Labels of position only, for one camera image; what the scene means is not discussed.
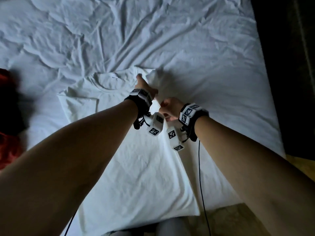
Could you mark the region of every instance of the white t-shirt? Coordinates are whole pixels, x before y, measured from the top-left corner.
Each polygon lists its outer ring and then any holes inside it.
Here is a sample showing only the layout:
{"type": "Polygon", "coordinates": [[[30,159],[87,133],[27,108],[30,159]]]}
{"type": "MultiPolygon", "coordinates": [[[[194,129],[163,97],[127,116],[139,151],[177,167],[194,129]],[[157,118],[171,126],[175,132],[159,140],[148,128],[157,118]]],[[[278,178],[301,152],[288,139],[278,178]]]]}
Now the white t-shirt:
{"type": "MultiPolygon", "coordinates": [[[[145,78],[151,71],[130,67],[93,74],[69,86],[58,98],[67,119],[74,122],[122,102],[134,88],[136,75],[141,73],[145,78]]],[[[152,72],[148,78],[154,78],[155,74],[152,72]]],[[[151,113],[159,107],[154,100],[151,113]]],[[[156,137],[146,133],[145,125],[140,130],[130,128],[78,210],[84,235],[200,214],[188,176],[178,154],[169,145],[165,128],[166,125],[156,137]]]]}

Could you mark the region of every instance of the bed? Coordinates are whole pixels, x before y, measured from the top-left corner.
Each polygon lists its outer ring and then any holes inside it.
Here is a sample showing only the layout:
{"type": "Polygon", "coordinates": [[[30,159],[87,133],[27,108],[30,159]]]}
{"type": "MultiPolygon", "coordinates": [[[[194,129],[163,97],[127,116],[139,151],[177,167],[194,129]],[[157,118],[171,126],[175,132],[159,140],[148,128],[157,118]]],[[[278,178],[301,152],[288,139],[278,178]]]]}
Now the bed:
{"type": "MultiPolygon", "coordinates": [[[[159,73],[158,101],[198,103],[285,155],[250,0],[0,0],[0,20],[0,68],[19,83],[27,149],[68,124],[57,93],[139,66],[159,73]]],[[[178,157],[201,206],[198,143],[178,157]]],[[[242,202],[203,146],[200,160],[206,210],[242,202]]],[[[77,214],[68,235],[106,233],[84,232],[87,217],[77,214]]]]}

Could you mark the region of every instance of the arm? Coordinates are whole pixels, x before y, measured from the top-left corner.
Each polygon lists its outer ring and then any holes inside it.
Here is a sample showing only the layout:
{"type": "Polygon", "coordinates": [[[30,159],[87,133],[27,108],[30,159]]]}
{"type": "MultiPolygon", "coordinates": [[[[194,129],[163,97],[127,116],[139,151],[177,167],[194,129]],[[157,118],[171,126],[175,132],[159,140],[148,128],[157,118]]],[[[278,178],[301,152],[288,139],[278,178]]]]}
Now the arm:
{"type": "MultiPolygon", "coordinates": [[[[160,112],[176,119],[184,104],[172,98],[162,105],[160,112]]],[[[314,234],[313,181],[265,146],[207,116],[197,119],[195,133],[234,190],[272,235],[314,234]]]]}
{"type": "MultiPolygon", "coordinates": [[[[137,76],[137,88],[152,89],[137,76]]],[[[60,235],[138,115],[131,100],[69,124],[0,175],[1,235],[60,235]]]]}

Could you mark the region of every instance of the wrist strap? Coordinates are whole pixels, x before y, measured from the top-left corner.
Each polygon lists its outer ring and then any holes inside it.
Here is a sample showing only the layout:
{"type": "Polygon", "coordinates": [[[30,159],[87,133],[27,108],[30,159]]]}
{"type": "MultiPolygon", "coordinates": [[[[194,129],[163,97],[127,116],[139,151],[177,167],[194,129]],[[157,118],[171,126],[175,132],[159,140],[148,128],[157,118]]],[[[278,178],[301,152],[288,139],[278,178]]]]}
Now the wrist strap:
{"type": "Polygon", "coordinates": [[[147,115],[152,105],[152,97],[150,93],[145,89],[134,89],[125,100],[132,100],[137,105],[138,116],[134,122],[134,128],[140,129],[139,118],[147,115]]]}
{"type": "Polygon", "coordinates": [[[190,138],[193,142],[197,141],[195,123],[201,116],[209,116],[209,112],[195,103],[185,104],[179,114],[178,120],[183,124],[183,129],[187,132],[188,138],[190,138]]]}

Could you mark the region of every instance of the gray pants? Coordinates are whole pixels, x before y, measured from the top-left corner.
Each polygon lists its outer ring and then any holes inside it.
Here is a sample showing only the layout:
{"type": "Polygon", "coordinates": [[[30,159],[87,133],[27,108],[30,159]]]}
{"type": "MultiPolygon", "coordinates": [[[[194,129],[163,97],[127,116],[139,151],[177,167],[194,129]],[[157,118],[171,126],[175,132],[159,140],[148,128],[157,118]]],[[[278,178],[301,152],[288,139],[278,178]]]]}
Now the gray pants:
{"type": "MultiPolygon", "coordinates": [[[[128,231],[118,231],[111,236],[131,236],[128,231]]],[[[184,218],[171,218],[158,223],[156,236],[191,236],[188,221],[184,218]]]]}

